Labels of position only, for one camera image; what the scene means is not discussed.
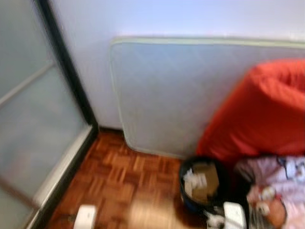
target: black trash can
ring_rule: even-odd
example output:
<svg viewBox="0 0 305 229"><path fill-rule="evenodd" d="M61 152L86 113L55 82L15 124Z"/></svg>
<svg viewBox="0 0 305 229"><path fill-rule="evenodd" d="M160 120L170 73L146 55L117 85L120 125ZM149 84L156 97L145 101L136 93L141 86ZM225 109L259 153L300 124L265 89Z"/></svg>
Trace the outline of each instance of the black trash can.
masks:
<svg viewBox="0 0 305 229"><path fill-rule="evenodd" d="M186 172L193 167L193 165L205 162L205 163L214 163L218 175L219 180L219 187L217 189L216 195L212 197L207 204L200 203L195 201L190 196L188 196L184 190L184 180L183 176ZM227 200L230 190L230 181L229 175L226 171L225 167L217 160L203 157L203 156L194 156L187 160L185 160L179 170L179 180L180 180L180 192L181 192L181 199L183 203L187 206L187 208L195 213L200 213L202 210L207 210L209 212L214 212L214 206L222 207L223 203Z"/></svg>

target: mattress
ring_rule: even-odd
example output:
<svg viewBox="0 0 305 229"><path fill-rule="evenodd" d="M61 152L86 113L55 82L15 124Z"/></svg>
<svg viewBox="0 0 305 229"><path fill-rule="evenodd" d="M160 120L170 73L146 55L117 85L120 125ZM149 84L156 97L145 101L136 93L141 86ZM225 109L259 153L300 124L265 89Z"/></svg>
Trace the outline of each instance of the mattress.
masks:
<svg viewBox="0 0 305 229"><path fill-rule="evenodd" d="M110 68L128 146L194 154L213 113L251 66L305 58L303 43L221 38L117 38Z"/></svg>

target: white wall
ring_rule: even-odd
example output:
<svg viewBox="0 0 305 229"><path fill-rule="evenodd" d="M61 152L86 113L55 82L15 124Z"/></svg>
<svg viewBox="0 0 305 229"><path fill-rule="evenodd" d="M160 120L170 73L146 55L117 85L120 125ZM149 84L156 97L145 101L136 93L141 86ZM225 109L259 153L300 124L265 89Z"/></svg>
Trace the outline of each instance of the white wall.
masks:
<svg viewBox="0 0 305 229"><path fill-rule="evenodd" d="M305 41L305 0L50 0L93 110L120 128L109 71L121 35L228 35Z"/></svg>

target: bean bag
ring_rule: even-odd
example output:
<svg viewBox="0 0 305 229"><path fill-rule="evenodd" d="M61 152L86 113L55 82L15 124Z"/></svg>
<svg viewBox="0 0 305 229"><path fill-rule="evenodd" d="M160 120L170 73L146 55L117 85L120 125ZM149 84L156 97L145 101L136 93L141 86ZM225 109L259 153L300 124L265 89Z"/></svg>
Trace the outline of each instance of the bean bag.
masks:
<svg viewBox="0 0 305 229"><path fill-rule="evenodd" d="M215 113L197 154L234 164L245 156L305 152L305 60L252 68Z"/></svg>

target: wooden floor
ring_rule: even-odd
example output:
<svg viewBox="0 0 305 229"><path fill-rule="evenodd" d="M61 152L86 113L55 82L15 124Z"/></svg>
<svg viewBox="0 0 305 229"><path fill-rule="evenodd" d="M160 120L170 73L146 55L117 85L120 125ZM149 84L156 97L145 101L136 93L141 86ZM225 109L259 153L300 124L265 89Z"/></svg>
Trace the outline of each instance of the wooden floor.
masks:
<svg viewBox="0 0 305 229"><path fill-rule="evenodd" d="M180 160L137 153L119 131L104 131L56 208L48 229L72 229L67 215L97 207L96 229L198 229L203 220L182 205Z"/></svg>

